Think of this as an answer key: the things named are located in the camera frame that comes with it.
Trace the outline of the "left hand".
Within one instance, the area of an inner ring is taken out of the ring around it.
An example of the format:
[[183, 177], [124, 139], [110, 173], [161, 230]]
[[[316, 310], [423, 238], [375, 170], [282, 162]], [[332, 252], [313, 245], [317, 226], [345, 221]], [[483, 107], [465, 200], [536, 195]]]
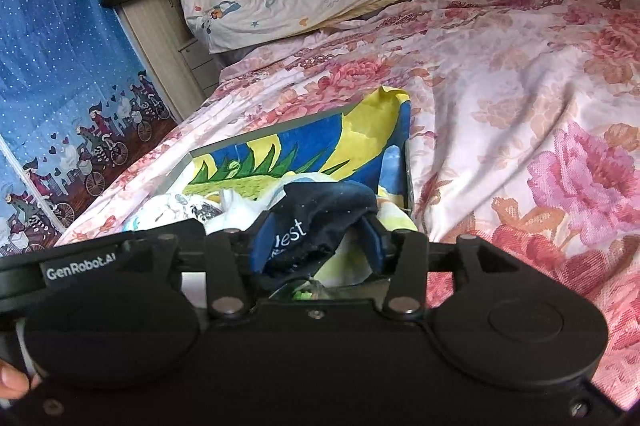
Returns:
[[41, 383], [41, 378], [35, 375], [29, 378], [25, 373], [14, 368], [5, 360], [0, 361], [0, 398], [3, 400], [21, 399], [29, 391]]

